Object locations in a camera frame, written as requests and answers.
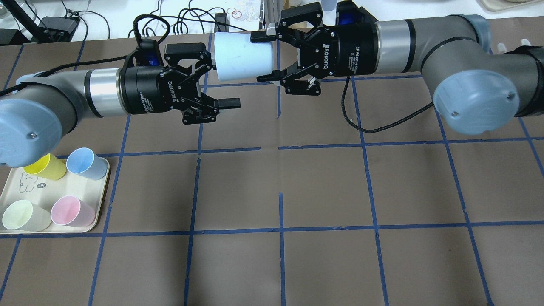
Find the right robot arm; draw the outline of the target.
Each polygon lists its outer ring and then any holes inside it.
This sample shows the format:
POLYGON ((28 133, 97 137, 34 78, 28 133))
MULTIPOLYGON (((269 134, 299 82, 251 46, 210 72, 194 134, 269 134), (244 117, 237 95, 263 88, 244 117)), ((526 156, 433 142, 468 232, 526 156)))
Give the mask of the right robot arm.
POLYGON ((289 8, 252 43, 283 41, 298 59, 258 76, 291 95, 321 94, 323 78, 419 71, 430 107, 462 134, 481 134, 514 117, 541 116, 543 48, 520 46, 491 54, 488 20, 479 15, 379 21, 351 0, 338 2, 334 25, 323 23, 320 3, 289 8))

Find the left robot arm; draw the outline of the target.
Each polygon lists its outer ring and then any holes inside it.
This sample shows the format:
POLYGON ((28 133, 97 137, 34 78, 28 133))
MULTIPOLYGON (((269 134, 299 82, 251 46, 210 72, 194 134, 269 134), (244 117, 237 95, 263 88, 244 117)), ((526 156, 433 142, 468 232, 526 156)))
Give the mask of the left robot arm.
POLYGON ((182 112, 185 125, 215 122, 221 110, 237 109, 239 98, 214 99, 199 79, 215 68, 204 43, 167 45, 144 39, 121 68, 95 68, 22 80, 1 98, 0 162, 21 168, 51 153, 85 118, 182 112))

